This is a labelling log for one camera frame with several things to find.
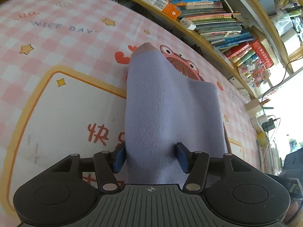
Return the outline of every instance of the black cable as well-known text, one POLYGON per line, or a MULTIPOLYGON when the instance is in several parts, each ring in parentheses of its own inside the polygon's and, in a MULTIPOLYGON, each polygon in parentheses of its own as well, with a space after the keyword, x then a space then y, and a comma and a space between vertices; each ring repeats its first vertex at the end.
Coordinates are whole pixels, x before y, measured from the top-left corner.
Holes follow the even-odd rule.
MULTIPOLYGON (((285 74, 284 74, 284 77, 283 77, 282 81, 281 81, 280 83, 278 83, 277 85, 271 87, 268 91, 270 91, 271 89, 277 87, 278 85, 280 85, 280 84, 284 81, 285 76, 286 76, 286 73, 287 73, 287 67, 288 67, 288 65, 289 65, 290 63, 292 63, 292 61, 288 62, 288 64, 287 64, 286 69, 285 69, 285 74)), ((263 96, 262 96, 262 99, 261 99, 261 102, 263 102, 263 98, 264 98, 265 94, 266 94, 268 91, 264 92, 264 94, 263 94, 263 96)), ((266 125, 266 133, 267 133, 267 137, 268 137, 268 127, 267 127, 267 124, 266 124, 266 123, 265 123, 265 125, 266 125)))

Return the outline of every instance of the orange border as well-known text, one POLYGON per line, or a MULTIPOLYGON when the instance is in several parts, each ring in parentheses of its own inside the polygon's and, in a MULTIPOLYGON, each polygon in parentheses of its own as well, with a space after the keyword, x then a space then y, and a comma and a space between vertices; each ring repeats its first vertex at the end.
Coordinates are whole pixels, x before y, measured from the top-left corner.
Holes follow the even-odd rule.
POLYGON ((3 172, 0 178, 0 204, 8 215, 13 216, 17 219, 18 216, 15 212, 15 209, 9 202, 9 193, 18 148, 27 123, 31 117, 31 114, 34 111, 34 108, 37 105, 37 102, 39 101, 40 96, 42 95, 43 91, 45 90, 47 84, 49 83, 53 75, 55 75, 56 73, 63 73, 69 77, 80 80, 81 82, 87 83, 89 85, 92 85, 94 87, 97 87, 111 94, 126 99, 126 90, 117 88, 113 85, 80 73, 66 66, 54 66, 45 73, 45 75, 42 77, 31 96, 29 97, 25 107, 23 108, 22 114, 13 132, 11 142, 6 151, 6 157, 3 163, 3 172))
POLYGON ((239 146, 239 147, 242 148, 242 151, 243 151, 243 160, 245 161, 245 154, 244 154, 244 149, 243 149, 242 143, 240 143, 240 142, 238 142, 235 139, 232 139, 230 137, 228 138, 228 140, 229 140, 230 143, 232 143, 234 145, 237 145, 237 146, 239 146))

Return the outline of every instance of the pen holder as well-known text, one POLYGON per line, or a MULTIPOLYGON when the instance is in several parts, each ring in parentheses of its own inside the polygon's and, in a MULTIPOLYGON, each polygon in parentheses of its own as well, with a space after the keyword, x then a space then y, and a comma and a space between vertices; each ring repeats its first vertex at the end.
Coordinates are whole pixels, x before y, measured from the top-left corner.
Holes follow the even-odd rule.
POLYGON ((245 104, 245 107, 250 116, 254 116, 256 115, 257 112, 262 110, 262 107, 258 99, 254 99, 249 103, 245 104))

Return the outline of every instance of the red book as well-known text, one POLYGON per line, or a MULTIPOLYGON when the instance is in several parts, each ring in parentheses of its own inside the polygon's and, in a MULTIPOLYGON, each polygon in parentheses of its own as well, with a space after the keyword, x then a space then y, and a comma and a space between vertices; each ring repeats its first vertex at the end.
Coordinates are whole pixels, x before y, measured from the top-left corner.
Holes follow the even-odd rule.
POLYGON ((224 54, 228 59, 231 59, 232 57, 236 56, 237 54, 241 53, 242 51, 246 50, 249 47, 250 45, 248 42, 240 43, 238 46, 233 47, 230 50, 224 52, 224 54))
POLYGON ((272 59, 270 58, 268 52, 266 51, 265 47, 261 44, 259 39, 252 41, 250 43, 252 49, 256 52, 258 57, 263 61, 264 66, 266 69, 270 68, 274 65, 272 59))

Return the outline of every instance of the red heart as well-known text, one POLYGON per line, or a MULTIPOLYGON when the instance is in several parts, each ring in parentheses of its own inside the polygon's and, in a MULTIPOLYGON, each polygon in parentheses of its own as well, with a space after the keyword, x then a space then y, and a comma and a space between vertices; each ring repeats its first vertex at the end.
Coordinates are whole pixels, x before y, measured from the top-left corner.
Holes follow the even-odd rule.
POLYGON ((120 63, 120 64, 128 64, 129 61, 131 60, 131 58, 129 58, 129 57, 124 57, 124 54, 121 51, 118 51, 115 53, 115 59, 116 59, 117 63, 120 63))
POLYGON ((129 50, 130 50, 131 52, 134 52, 138 47, 128 45, 128 48, 129 48, 129 50))

